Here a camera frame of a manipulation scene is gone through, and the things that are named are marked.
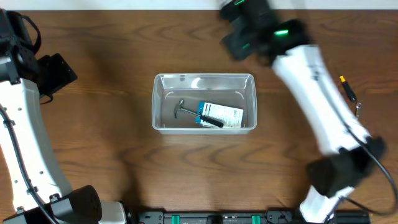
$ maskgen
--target screwdriver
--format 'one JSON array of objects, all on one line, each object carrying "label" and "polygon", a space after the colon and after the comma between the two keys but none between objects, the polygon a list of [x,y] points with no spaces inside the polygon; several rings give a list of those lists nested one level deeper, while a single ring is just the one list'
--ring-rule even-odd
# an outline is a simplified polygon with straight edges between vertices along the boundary
[{"label": "screwdriver", "polygon": [[351,87],[349,87],[347,80],[343,76],[340,76],[340,80],[341,80],[341,84],[343,85],[344,91],[347,94],[348,99],[351,102],[356,102],[356,95],[355,95],[354,91],[351,89]]}]

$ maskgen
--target white backdrop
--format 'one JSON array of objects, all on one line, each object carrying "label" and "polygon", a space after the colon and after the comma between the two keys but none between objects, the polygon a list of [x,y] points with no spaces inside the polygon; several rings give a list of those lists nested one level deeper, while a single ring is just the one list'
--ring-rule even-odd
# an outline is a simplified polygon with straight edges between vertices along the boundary
[{"label": "white backdrop", "polygon": [[[219,0],[0,0],[7,10],[212,10]],[[276,9],[398,9],[398,0],[271,0]]]}]

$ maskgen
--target green led light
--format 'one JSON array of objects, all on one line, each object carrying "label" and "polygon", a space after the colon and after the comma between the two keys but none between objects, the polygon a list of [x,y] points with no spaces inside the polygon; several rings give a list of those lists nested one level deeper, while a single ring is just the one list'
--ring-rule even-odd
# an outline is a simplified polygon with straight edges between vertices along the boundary
[{"label": "green led light", "polygon": [[278,30],[274,32],[275,35],[286,35],[288,33],[289,33],[288,30]]},{"label": "green led light", "polygon": [[235,6],[237,6],[238,4],[244,3],[245,0],[240,0],[237,3],[235,3]]},{"label": "green led light", "polygon": [[246,49],[248,47],[250,47],[250,44],[246,44],[245,46],[242,47],[242,49]]}]

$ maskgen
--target hammer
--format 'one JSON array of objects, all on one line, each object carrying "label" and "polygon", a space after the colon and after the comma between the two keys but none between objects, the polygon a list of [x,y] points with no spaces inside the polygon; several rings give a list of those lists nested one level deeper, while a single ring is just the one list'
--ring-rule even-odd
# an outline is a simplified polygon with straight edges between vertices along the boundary
[{"label": "hammer", "polygon": [[215,120],[215,119],[213,119],[213,118],[209,118],[209,117],[206,117],[206,116],[204,116],[204,115],[200,115],[200,114],[197,114],[197,113],[194,113],[194,112],[192,112],[192,111],[189,111],[189,110],[186,110],[186,109],[182,108],[182,105],[183,105],[183,104],[184,104],[184,100],[181,99],[181,100],[179,101],[179,103],[177,103],[177,104],[175,105],[175,107],[174,107],[174,118],[175,118],[175,119],[177,119],[177,111],[181,110],[181,111],[184,111],[184,112],[186,112],[186,113],[195,115],[195,116],[197,116],[198,118],[200,118],[200,119],[202,119],[202,120],[204,120],[204,121],[206,121],[206,122],[209,122],[210,124],[213,124],[213,125],[215,125],[215,126],[217,126],[217,127],[219,127],[219,128],[222,128],[222,127],[224,126],[224,124],[223,124],[222,122],[220,122],[220,121],[217,121],[217,120]]}]

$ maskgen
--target brown wood surface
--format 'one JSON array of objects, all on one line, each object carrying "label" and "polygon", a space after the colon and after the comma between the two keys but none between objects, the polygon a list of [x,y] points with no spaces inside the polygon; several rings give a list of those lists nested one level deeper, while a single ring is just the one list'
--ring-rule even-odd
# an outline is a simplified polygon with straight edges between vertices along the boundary
[{"label": "brown wood surface", "polygon": [[[103,200],[170,211],[265,210],[298,206],[305,198],[305,165],[320,157],[317,143],[294,98],[268,69],[251,67],[258,125],[248,135],[163,136],[152,128],[158,73],[248,72],[219,44],[228,26],[217,12],[23,13],[41,30],[39,57],[58,52],[78,75],[53,103],[41,106],[56,157],[74,189],[91,184]],[[383,163],[398,180],[398,13],[281,13],[310,22],[333,78],[337,82],[336,67],[363,104],[361,121],[388,143]],[[11,180],[0,157],[3,219],[14,211]],[[387,209],[391,195],[377,170],[353,198]]]}]

